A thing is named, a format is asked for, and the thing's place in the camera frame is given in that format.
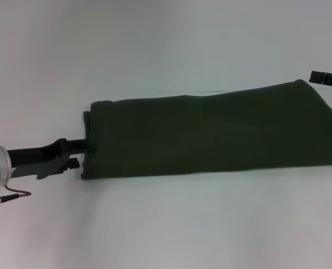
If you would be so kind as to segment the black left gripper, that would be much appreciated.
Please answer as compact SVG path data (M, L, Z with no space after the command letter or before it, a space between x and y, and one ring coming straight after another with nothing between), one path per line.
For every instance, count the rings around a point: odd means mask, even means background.
M23 165L40 165L50 166L53 168L69 168L69 154L89 154L94 149L88 147L88 141L82 140L66 140L61 138L50 145L28 149L7 150L11 159L13 168Z

